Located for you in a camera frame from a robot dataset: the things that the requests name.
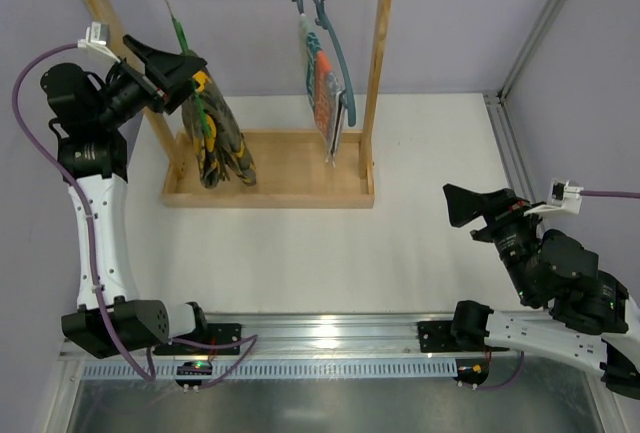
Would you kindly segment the green clothes hanger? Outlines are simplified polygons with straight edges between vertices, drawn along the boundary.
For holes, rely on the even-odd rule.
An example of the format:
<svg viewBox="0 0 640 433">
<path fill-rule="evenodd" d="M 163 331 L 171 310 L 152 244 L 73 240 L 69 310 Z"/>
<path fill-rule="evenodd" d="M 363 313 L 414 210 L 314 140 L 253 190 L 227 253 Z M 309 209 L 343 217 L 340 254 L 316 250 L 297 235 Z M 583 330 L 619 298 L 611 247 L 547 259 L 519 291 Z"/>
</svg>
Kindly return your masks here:
<svg viewBox="0 0 640 433">
<path fill-rule="evenodd" d="M 163 1 L 165 2 L 171 17 L 174 32 L 181 51 L 183 54 L 188 55 L 190 53 L 190 49 L 182 24 L 175 16 L 170 2 L 168 0 Z M 198 71 L 191 77 L 192 94 L 190 96 L 190 101 L 193 110 L 193 114 L 191 115 L 191 129 L 193 138 L 198 138 L 200 145 L 203 146 L 206 151 L 211 152 L 215 146 L 216 128 L 209 124 L 209 117 L 205 112 L 201 98 L 201 93 L 204 91 L 206 83 L 206 75 L 203 70 Z"/>
</svg>

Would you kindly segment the camouflage yellow green trousers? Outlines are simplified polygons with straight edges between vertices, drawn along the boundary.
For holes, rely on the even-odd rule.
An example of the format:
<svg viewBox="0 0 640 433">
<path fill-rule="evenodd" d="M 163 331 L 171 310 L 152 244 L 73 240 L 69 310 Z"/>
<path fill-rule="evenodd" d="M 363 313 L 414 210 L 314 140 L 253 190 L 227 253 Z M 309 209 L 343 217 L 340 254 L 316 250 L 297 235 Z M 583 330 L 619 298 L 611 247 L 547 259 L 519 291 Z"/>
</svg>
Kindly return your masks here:
<svg viewBox="0 0 640 433">
<path fill-rule="evenodd" d="M 194 92 L 182 104 L 185 133 L 194 150 L 201 185 L 213 189 L 230 173 L 257 184 L 256 165 L 244 135 L 207 67 L 192 76 Z"/>
</svg>

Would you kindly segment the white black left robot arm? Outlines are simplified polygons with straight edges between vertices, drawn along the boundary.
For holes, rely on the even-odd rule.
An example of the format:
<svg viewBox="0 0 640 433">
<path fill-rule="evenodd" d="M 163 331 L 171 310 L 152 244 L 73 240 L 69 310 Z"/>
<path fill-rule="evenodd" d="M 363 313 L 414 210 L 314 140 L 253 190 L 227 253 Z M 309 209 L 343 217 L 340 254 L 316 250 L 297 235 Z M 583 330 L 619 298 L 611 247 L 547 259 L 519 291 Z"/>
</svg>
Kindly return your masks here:
<svg viewBox="0 0 640 433">
<path fill-rule="evenodd" d="M 206 331 L 195 302 L 168 307 L 139 295 L 125 228 L 127 142 L 120 127 L 140 111 L 173 113 L 193 93 L 203 58 L 154 49 L 130 35 L 124 45 L 142 62 L 138 71 L 110 50 L 105 79 L 70 62 L 40 80 L 54 112 L 56 164 L 76 214 L 81 279 L 76 310 L 61 319 L 64 336 L 96 358 L 154 348 Z"/>
</svg>

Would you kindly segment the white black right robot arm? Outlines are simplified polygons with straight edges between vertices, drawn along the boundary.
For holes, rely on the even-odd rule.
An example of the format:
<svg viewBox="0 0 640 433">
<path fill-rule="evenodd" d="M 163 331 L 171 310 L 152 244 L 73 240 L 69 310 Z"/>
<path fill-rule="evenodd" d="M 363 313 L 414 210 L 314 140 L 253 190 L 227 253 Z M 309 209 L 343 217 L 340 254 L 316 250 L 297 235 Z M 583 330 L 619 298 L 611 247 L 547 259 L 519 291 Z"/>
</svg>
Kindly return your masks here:
<svg viewBox="0 0 640 433">
<path fill-rule="evenodd" d="M 476 301 L 456 305 L 451 334 L 467 350 L 515 349 L 600 378 L 605 387 L 639 397 L 639 306 L 629 290 L 599 267 L 598 254 L 558 229 L 538 226 L 547 215 L 576 214 L 585 189 L 554 181 L 547 201 L 533 203 L 504 188 L 489 193 L 446 184 L 449 222 L 485 225 L 473 240 L 493 245 L 521 305 L 544 308 L 557 321 L 541 326 Z"/>
</svg>

